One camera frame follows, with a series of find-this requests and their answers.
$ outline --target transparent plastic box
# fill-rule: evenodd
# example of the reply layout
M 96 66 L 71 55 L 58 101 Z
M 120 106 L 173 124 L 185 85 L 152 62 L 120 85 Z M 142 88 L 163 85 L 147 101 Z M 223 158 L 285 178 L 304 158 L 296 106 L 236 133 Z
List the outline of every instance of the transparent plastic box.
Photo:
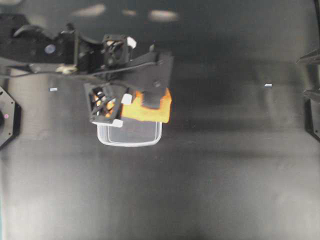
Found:
M 138 121 L 123 117 L 123 126 L 97 126 L 101 143 L 119 147 L 143 147 L 155 145 L 161 139 L 162 122 Z

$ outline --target black surface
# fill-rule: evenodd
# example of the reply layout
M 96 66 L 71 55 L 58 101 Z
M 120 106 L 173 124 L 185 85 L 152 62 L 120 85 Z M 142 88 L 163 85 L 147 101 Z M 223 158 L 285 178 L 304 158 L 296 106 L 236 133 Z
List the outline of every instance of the black surface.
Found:
M 10 81 L 23 111 L 20 136 L 0 152 L 4 239 L 319 239 L 320 145 L 303 109 L 319 77 L 295 64 L 318 47 L 313 1 L 121 0 L 104 1 L 100 16 L 71 15 L 95 4 L 26 0 L 3 11 L 53 32 L 72 21 L 99 40 L 128 34 L 138 53 L 158 40 L 175 56 L 170 123 L 155 146 L 104 146 L 82 85 Z M 179 19 L 151 21 L 151 10 Z

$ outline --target orange part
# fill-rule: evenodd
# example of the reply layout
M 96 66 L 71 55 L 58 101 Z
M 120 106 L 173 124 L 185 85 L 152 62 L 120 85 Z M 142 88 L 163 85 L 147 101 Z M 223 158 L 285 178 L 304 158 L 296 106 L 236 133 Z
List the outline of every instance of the orange part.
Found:
M 172 99 L 168 88 L 165 91 L 165 95 L 160 100 L 159 109 L 152 109 L 142 106 L 143 98 L 143 94 L 137 91 L 132 104 L 122 105 L 121 116 L 130 119 L 136 119 L 138 121 L 162 123 L 169 122 Z
M 96 95 L 93 96 L 94 97 L 94 100 L 97 101 L 98 100 L 98 97 Z M 96 102 L 96 105 L 97 106 L 100 106 L 101 104 L 101 101 L 97 101 Z M 109 101 L 107 104 L 106 104 L 106 108 L 109 110 L 109 113 L 107 113 L 105 116 L 107 118 L 109 118 L 113 112 L 113 107 L 115 106 L 115 102 L 114 101 Z

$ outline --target black mounting bracket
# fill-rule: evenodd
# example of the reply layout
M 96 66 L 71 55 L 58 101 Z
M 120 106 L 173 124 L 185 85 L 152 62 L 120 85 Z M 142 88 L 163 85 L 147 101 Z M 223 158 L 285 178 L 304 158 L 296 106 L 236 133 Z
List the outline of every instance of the black mounting bracket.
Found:
M 0 149 L 19 134 L 21 107 L 0 87 Z
M 71 23 L 53 35 L 30 24 L 22 14 L 0 14 L 0 23 L 0 57 L 17 61 L 16 67 L 29 75 L 69 75 L 88 83 L 84 89 L 90 122 L 110 124 L 120 119 L 122 97 L 127 92 L 142 93 L 142 107 L 160 108 L 174 61 L 169 52 L 152 47 L 132 59 L 136 46 L 126 35 L 106 34 L 102 41 L 95 41 Z M 107 109 L 111 101 L 112 109 Z
M 314 0 L 320 40 L 320 7 L 319 0 Z M 297 64 L 320 65 L 320 48 L 300 57 Z M 320 142 L 320 90 L 305 90 L 304 93 L 304 127 L 305 130 Z

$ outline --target screw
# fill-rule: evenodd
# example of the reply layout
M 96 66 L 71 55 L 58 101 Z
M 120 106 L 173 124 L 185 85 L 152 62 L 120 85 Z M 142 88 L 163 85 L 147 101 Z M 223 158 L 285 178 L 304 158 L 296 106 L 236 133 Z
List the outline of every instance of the screw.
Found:
M 56 46 L 53 44 L 49 44 L 45 47 L 44 51 L 46 54 L 53 54 L 56 51 Z

